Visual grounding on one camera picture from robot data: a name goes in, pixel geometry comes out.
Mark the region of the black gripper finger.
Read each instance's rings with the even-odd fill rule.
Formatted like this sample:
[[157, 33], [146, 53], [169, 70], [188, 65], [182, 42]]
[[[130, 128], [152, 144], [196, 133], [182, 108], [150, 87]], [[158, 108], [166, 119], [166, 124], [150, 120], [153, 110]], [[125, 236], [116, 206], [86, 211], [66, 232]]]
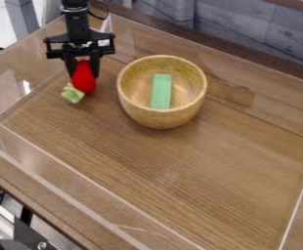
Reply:
[[74, 70], [77, 67], [77, 60], [76, 60], [74, 56], [70, 53], [65, 53], [62, 55], [62, 61], [64, 61], [69, 76], [73, 76], [73, 73], [74, 73]]
[[92, 50], [90, 51], [90, 72], [94, 78], [98, 77], [98, 66], [100, 66], [100, 53], [98, 50]]

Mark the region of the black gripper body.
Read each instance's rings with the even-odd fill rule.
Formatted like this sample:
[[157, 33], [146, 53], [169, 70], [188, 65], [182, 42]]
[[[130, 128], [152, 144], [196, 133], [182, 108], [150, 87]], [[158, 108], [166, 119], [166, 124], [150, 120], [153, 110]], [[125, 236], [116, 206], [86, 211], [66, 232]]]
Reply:
[[89, 38], [70, 40], [66, 33], [45, 37], [45, 56], [49, 59], [64, 59], [66, 55], [73, 57], [90, 56], [92, 52], [98, 52], [102, 57], [114, 53], [114, 34], [93, 31]]

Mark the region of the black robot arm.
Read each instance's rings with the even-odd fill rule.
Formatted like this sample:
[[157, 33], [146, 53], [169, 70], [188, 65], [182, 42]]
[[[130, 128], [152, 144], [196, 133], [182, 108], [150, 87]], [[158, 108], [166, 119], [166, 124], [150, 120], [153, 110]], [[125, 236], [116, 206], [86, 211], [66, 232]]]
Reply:
[[94, 14], [89, 0], [61, 0], [60, 10], [66, 32], [42, 39], [45, 56], [64, 62], [69, 75], [77, 69], [77, 58], [88, 57], [90, 73], [97, 78], [101, 57], [114, 54], [114, 34], [90, 28], [89, 16]]

